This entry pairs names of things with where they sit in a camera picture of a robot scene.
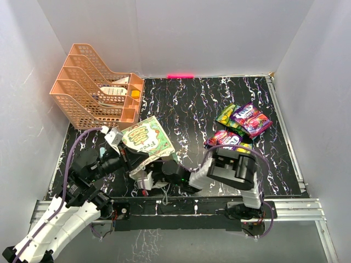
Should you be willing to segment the red candy bag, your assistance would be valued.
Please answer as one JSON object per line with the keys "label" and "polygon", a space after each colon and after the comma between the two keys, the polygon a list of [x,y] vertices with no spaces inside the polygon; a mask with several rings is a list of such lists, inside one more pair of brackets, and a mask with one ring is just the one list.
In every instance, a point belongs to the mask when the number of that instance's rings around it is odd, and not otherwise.
{"label": "red candy bag", "polygon": [[241,136],[230,131],[219,130],[204,142],[204,146],[210,148],[216,145],[239,145],[241,142]]}

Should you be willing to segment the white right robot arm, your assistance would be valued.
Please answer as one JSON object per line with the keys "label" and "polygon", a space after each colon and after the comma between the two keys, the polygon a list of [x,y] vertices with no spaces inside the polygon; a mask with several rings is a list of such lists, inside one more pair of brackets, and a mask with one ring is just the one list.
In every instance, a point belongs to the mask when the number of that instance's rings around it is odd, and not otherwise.
{"label": "white right robot arm", "polygon": [[176,161],[156,160],[146,167],[151,186],[161,183],[178,186],[186,193],[202,191],[212,181],[240,191],[242,202],[226,205],[224,214],[233,219],[261,219],[264,215],[262,194],[259,191],[256,157],[250,153],[213,147],[199,168],[191,171]]}

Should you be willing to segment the green spring tea candy bag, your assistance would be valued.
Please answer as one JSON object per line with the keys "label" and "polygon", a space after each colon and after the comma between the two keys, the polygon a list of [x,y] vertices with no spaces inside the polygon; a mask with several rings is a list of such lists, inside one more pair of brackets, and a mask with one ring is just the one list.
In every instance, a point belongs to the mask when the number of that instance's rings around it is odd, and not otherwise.
{"label": "green spring tea candy bag", "polygon": [[242,130],[241,125],[239,125],[236,121],[231,119],[232,113],[240,108],[239,105],[230,104],[228,105],[216,118],[216,121],[220,124],[225,125],[228,128],[235,129],[235,130]]}

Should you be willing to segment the green Fox's candy bag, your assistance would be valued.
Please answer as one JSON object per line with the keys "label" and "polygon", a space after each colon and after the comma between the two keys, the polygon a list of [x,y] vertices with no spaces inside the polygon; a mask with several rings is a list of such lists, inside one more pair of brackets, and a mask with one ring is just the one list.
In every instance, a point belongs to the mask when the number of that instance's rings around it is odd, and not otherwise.
{"label": "green Fox's candy bag", "polygon": [[253,138],[252,135],[241,126],[238,126],[236,130],[241,134],[241,136],[248,136],[250,139]]}

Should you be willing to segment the green paper gift bag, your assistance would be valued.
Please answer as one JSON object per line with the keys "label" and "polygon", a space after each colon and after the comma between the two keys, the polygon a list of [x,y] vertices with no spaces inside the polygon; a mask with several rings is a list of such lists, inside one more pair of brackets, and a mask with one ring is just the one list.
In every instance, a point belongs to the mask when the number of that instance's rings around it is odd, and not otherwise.
{"label": "green paper gift bag", "polygon": [[[156,161],[176,160],[175,149],[155,116],[149,117],[123,131],[123,143],[138,152],[149,154],[149,158],[145,160],[137,169],[130,172],[129,177],[136,183],[141,171],[150,172],[149,165]],[[167,182],[154,182],[152,189],[163,188],[167,186]],[[142,190],[145,197],[150,196],[151,190]]]}

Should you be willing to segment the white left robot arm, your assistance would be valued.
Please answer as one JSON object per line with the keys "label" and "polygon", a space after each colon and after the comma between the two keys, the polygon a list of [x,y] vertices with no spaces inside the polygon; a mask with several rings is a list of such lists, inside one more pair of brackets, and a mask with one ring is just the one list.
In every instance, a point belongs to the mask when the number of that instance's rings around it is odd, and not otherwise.
{"label": "white left robot arm", "polygon": [[132,172],[148,158],[125,145],[109,148],[102,157],[92,148],[82,150],[42,217],[20,243],[5,248],[3,257],[8,262],[53,262],[58,250],[52,244],[67,245],[91,222],[113,214],[111,197],[94,182],[115,171]]}

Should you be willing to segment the purple Fox's berries candy bag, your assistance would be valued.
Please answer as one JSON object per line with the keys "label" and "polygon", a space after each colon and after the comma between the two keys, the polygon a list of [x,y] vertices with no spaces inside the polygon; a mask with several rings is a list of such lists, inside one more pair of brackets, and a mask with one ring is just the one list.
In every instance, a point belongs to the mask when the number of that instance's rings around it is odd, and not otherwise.
{"label": "purple Fox's berries candy bag", "polygon": [[272,121],[252,102],[233,111],[230,119],[239,124],[251,139],[255,139],[272,125]]}

